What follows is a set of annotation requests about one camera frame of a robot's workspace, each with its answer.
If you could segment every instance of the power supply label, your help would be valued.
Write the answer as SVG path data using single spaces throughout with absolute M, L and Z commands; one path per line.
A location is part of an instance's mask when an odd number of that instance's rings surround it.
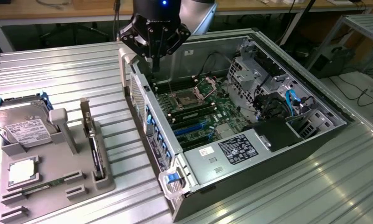
M 20 144 L 28 144 L 35 141 L 51 138 L 41 119 L 5 125 L 5 128 Z
M 244 134 L 220 142 L 219 146 L 228 158 L 228 161 L 233 165 L 259 155 Z

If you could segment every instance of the robotic arm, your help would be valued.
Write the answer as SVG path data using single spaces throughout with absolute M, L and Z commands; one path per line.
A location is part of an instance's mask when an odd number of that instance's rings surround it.
M 133 0 L 131 24 L 120 31 L 120 40 L 152 62 L 152 72 L 193 33 L 207 32 L 216 6 L 215 0 Z

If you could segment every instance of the gray parts holder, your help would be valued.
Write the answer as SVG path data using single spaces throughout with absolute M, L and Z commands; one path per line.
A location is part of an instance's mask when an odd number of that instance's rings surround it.
M 95 123 L 95 138 L 105 178 L 97 180 L 84 126 L 68 127 L 64 109 L 52 110 L 49 115 L 61 131 L 51 135 L 51 143 L 31 148 L 23 148 L 20 144 L 3 146 L 0 222 L 4 224 L 24 223 L 115 189 L 100 124 Z M 9 165 L 24 160 L 35 162 L 31 180 L 9 183 Z

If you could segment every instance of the motherboard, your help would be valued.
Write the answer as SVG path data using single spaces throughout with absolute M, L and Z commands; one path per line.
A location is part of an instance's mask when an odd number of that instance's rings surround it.
M 240 133 L 249 124 L 241 108 L 229 99 L 227 83 L 215 77 L 196 78 L 195 81 L 195 87 L 157 94 L 184 150 Z

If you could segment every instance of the hard drive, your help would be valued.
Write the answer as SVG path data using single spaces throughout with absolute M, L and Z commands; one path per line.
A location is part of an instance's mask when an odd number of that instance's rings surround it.
M 41 95 L 0 99 L 0 135 L 7 144 L 20 143 L 33 147 L 51 142 L 59 132 L 48 119 L 52 109 L 45 93 Z

